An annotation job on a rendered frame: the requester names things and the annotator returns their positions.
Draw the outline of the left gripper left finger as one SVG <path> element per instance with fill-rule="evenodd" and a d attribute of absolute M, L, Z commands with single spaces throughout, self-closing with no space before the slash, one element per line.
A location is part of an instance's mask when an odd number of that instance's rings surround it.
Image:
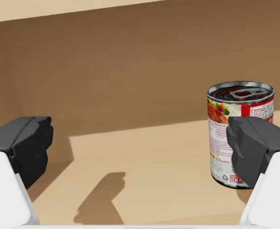
<path fill-rule="evenodd" d="M 0 127 L 0 226 L 38 225 L 27 190 L 46 171 L 49 116 L 17 118 Z"/>

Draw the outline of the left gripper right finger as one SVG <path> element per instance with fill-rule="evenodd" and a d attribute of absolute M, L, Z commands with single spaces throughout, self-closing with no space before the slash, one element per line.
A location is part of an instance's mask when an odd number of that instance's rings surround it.
<path fill-rule="evenodd" d="M 258 117 L 228 121 L 234 171 L 252 189 L 239 224 L 280 226 L 280 127 Z"/>

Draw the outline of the red and white can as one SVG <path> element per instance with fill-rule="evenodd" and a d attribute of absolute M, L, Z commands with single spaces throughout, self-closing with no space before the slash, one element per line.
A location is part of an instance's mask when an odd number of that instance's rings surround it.
<path fill-rule="evenodd" d="M 234 189 L 249 189 L 233 170 L 232 148 L 226 136 L 228 119 L 254 116 L 272 123 L 274 93 L 269 84 L 252 81 L 226 82 L 208 88 L 210 170 L 218 183 Z"/>

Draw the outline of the pale wooden shelf unit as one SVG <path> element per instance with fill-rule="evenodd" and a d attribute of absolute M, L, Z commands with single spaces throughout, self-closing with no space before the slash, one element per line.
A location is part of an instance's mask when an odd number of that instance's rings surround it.
<path fill-rule="evenodd" d="M 165 0 L 0 22 L 0 126 L 50 116 L 43 225 L 238 224 L 250 190 L 210 174 L 206 91 L 275 88 L 280 0 Z"/>

